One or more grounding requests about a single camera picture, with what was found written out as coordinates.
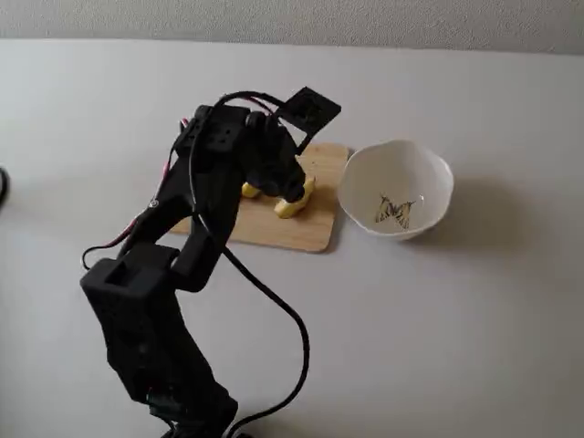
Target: wire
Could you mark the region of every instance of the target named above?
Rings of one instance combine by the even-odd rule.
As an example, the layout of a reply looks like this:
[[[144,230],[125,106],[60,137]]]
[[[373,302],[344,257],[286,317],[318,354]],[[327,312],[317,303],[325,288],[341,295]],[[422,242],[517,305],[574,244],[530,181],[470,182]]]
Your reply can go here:
[[[193,161],[195,158],[197,141],[203,136],[204,129],[208,126],[209,120],[213,116],[214,111],[218,107],[224,105],[227,101],[229,101],[231,99],[254,99],[254,100],[255,99],[263,99],[263,100],[265,100],[269,103],[272,103],[273,105],[276,105],[278,107],[281,107],[284,105],[284,102],[282,102],[276,98],[273,98],[269,95],[265,95],[264,93],[256,93],[254,91],[240,91],[238,93],[233,93],[230,95],[223,96],[211,108],[211,110],[207,114],[207,117],[203,121],[203,125],[202,125],[201,129],[199,130],[198,135],[193,139],[193,144],[192,144],[191,150],[189,152],[189,185],[191,188],[191,196],[193,198],[193,215],[196,214],[198,216],[198,219],[199,219],[199,221],[201,221],[201,224],[203,225],[203,228],[206,230],[207,234],[218,245],[220,245],[220,244],[219,244],[218,240],[216,239],[216,237],[213,233],[213,230],[211,229],[211,227],[209,226],[209,224],[205,220],[203,212],[197,208],[197,199],[196,199],[194,174],[193,174]],[[253,422],[255,420],[259,420],[260,418],[267,417],[268,415],[271,415],[275,412],[280,411],[281,409],[288,406],[298,396],[298,394],[302,390],[302,387],[304,386],[304,383],[306,382],[306,379],[308,376],[308,368],[309,368],[309,364],[310,364],[310,339],[308,336],[307,327],[304,324],[304,321],[302,320],[302,318],[299,316],[299,314],[291,306],[289,306],[286,301],[284,301],[281,297],[279,297],[272,289],[270,289],[268,286],[266,286],[264,283],[262,283],[256,276],[254,276],[249,271],[249,269],[247,269],[247,267],[231,252],[231,250],[229,248],[227,248],[226,245],[221,245],[220,249],[221,249],[221,252],[223,253],[223,255],[227,258],[227,260],[229,260],[229,262],[231,262],[231,264],[249,282],[251,282],[264,295],[266,295],[266,297],[271,299],[280,308],[282,308],[292,319],[294,319],[294,321],[297,323],[298,329],[300,331],[300,337],[302,338],[302,351],[303,351],[302,369],[300,371],[300,376],[298,378],[297,384],[294,387],[294,389],[292,390],[292,392],[290,392],[288,394],[288,396],[283,401],[281,401],[280,403],[277,403],[276,405],[272,406],[271,408],[268,408],[264,411],[255,413],[253,415],[249,415],[249,416],[243,418],[242,420],[240,420],[239,422],[236,422],[234,425],[232,425],[231,428],[229,429],[229,431],[227,432],[227,435],[225,438],[233,438],[235,433],[237,433],[237,431],[239,431],[246,424],[249,424],[250,422]]]
[[[0,167],[0,208],[6,202],[8,198],[8,192],[10,191],[10,177],[8,172]]]
[[[85,251],[83,251],[83,254],[81,255],[81,265],[85,268],[86,271],[89,271],[90,268],[86,262],[86,258],[88,256],[89,253],[92,253],[93,251],[97,251],[99,249],[109,249],[109,248],[113,248],[114,246],[119,245],[120,243],[122,243],[126,237],[128,237],[131,233],[131,230],[134,228],[134,225],[136,224],[136,222],[138,222],[138,218],[149,208],[156,206],[158,204],[157,198],[158,195],[161,192],[162,186],[164,185],[164,182],[166,181],[166,177],[168,176],[168,172],[171,169],[171,162],[172,162],[172,153],[174,152],[174,145],[171,147],[171,150],[168,154],[168,159],[166,160],[166,163],[164,164],[164,166],[162,167],[162,177],[161,180],[158,184],[158,187],[156,188],[156,192],[154,193],[154,196],[151,198],[151,201],[148,203],[148,206],[142,210],[139,214],[137,214],[131,221],[130,223],[126,226],[126,228],[124,228],[121,233],[119,233],[113,240],[111,240],[110,242],[104,244],[104,245],[95,245],[95,246],[90,246],[89,248],[87,248]]]

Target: ceramic bowl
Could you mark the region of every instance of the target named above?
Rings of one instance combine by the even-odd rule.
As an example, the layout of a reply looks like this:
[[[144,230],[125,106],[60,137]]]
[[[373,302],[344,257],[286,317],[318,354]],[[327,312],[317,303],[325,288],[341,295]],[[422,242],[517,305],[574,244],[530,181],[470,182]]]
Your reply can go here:
[[[353,154],[338,193],[343,210],[366,231],[405,240],[444,217],[453,188],[453,173],[442,158],[396,140]]]

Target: table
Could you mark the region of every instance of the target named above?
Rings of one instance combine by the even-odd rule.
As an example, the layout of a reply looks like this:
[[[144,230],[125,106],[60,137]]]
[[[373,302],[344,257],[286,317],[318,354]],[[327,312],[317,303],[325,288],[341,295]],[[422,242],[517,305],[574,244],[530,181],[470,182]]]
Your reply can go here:
[[[411,139],[452,209],[396,245],[341,214],[324,255],[232,244],[304,317],[313,359],[273,438],[584,433],[584,58],[160,41],[0,41],[0,435],[158,437],[106,363],[78,257],[150,200],[178,119],[240,89],[342,105],[319,141]],[[169,245],[183,239],[169,236]],[[180,293],[240,414],[296,381],[293,322],[221,261]]]

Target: wooden cutting board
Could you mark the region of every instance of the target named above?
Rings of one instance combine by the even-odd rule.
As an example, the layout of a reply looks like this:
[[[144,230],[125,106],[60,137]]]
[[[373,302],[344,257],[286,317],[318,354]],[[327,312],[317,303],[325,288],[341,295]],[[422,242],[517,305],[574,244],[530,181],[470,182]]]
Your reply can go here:
[[[280,219],[274,213],[277,198],[264,195],[255,199],[242,198],[231,240],[309,252],[324,251],[335,221],[337,187],[348,154],[347,148],[338,144],[308,145],[298,161],[307,175],[316,176],[317,187],[306,208],[290,219]],[[190,219],[185,219],[172,232],[188,234],[190,227]]]

